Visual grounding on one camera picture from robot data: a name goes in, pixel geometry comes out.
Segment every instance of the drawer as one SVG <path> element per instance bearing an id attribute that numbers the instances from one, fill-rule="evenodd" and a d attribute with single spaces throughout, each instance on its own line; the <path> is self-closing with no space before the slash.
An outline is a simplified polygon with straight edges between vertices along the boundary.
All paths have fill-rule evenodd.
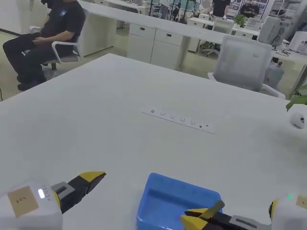
<path id="1" fill-rule="evenodd" d="M 236 31 L 235 36 L 245 37 L 245 38 L 248 38 L 248 39 L 252 39 L 253 38 L 252 34 L 244 33 L 244 32 L 241 32 L 241 31 Z"/>
<path id="2" fill-rule="evenodd" d="M 180 46 L 155 41 L 151 64 L 168 69 L 176 69 L 180 54 Z"/>
<path id="3" fill-rule="evenodd" d="M 202 13 L 201 13 L 201 14 L 199 15 L 199 18 L 209 20 L 209 15 L 207 15 L 207 14 L 202 14 Z"/>
<path id="4" fill-rule="evenodd" d="M 196 27 L 199 27 L 199 28 L 203 28 L 204 23 L 196 23 L 196 22 L 192 22 L 192 21 L 188 20 L 188 25 L 192 25 L 192 26 L 196 26 Z"/>
<path id="5" fill-rule="evenodd" d="M 130 24 L 129 34 L 154 38 L 155 29 L 142 25 Z"/>
<path id="6" fill-rule="evenodd" d="M 157 29 L 155 32 L 155 41 L 165 42 L 173 45 L 180 46 L 182 41 L 182 35 L 170 33 L 164 30 Z"/>
<path id="7" fill-rule="evenodd" d="M 128 38 L 127 57 L 150 63 L 154 40 L 130 34 Z"/>

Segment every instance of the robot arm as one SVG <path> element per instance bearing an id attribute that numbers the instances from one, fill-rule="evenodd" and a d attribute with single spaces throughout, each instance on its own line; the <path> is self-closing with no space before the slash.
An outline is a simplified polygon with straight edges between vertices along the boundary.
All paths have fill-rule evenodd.
<path id="1" fill-rule="evenodd" d="M 54 186 L 31 180 L 14 187 L 0 196 L 0 229 L 62 230 L 62 214 L 78 204 L 105 175 L 85 172 Z"/>
<path id="2" fill-rule="evenodd" d="M 189 209 L 180 220 L 186 230 L 306 230 L 307 197 L 290 194 L 276 199 L 269 208 L 272 224 L 264 225 L 253 219 L 229 216 L 219 212 L 224 203 L 213 207 Z"/>

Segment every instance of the blue tray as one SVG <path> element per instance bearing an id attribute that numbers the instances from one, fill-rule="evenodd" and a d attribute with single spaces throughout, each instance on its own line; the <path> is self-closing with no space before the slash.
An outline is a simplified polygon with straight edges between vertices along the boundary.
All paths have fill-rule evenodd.
<path id="1" fill-rule="evenodd" d="M 180 216 L 187 209 L 211 207 L 219 200 L 215 191 L 152 173 L 139 206 L 137 230 L 184 230 Z"/>

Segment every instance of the office chair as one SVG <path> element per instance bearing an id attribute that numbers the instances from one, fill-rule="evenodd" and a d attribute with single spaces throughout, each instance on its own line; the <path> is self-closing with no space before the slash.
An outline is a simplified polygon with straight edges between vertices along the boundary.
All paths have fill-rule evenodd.
<path id="1" fill-rule="evenodd" d="M 234 85 L 285 99 L 285 95 L 263 84 L 265 71 L 272 59 L 271 45 L 236 36 L 224 36 L 221 53 L 210 80 Z"/>
<path id="2" fill-rule="evenodd" d="M 221 32 L 221 33 L 224 33 L 224 34 L 231 34 L 233 27 L 234 27 L 233 21 L 216 18 L 214 20 L 212 30 L 217 31 L 217 32 Z M 220 53 L 220 51 L 218 51 L 216 49 L 203 49 L 202 53 L 207 52 L 207 51 L 208 51 L 208 53 L 207 53 L 206 56 L 210 55 L 211 53 L 216 53 L 217 55 L 219 55 L 219 53 Z"/>
<path id="3" fill-rule="evenodd" d="M 89 11 L 87 11 L 86 9 L 83 9 L 84 13 L 85 13 L 85 21 L 86 22 L 87 18 L 89 17 Z M 37 26 L 30 26 L 29 27 L 29 31 L 30 33 L 34 34 L 34 33 L 38 33 L 41 31 L 40 27 Z M 56 46 L 57 45 L 65 45 L 65 46 L 73 46 L 73 53 L 70 54 L 69 56 L 66 57 L 59 57 L 58 52 L 56 50 Z M 70 62 L 79 62 L 82 61 L 84 56 L 82 54 L 82 52 L 80 52 L 80 44 L 79 44 L 79 38 L 77 38 L 77 41 L 75 43 L 71 43 L 71 42 L 53 42 L 52 43 L 52 49 L 56 55 L 56 59 L 54 60 L 50 60 L 46 63 L 43 64 L 43 66 L 48 66 L 49 64 L 51 64 L 51 72 L 50 73 L 44 73 L 45 77 L 47 80 L 54 78 L 58 75 L 60 75 L 57 72 L 57 64 L 64 64 L 64 63 L 70 63 Z M 25 50 L 24 54 L 27 54 L 28 52 L 30 52 L 30 50 Z"/>

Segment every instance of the green plant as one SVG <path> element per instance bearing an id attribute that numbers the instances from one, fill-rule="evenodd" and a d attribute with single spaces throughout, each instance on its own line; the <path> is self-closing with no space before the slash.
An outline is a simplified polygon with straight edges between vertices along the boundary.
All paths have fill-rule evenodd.
<path id="1" fill-rule="evenodd" d="M 300 90 L 307 90 L 307 85 L 303 85 L 301 86 L 297 91 Z M 286 105 L 286 109 L 287 111 L 289 111 L 289 109 L 291 109 L 291 107 L 294 104 L 307 104 L 307 95 L 291 95 L 290 97 L 291 101 Z"/>
<path id="2" fill-rule="evenodd" d="M 236 15 L 234 17 L 234 22 L 235 22 L 235 24 L 240 25 L 240 27 L 244 27 L 245 22 L 246 22 L 246 17 L 242 14 Z"/>

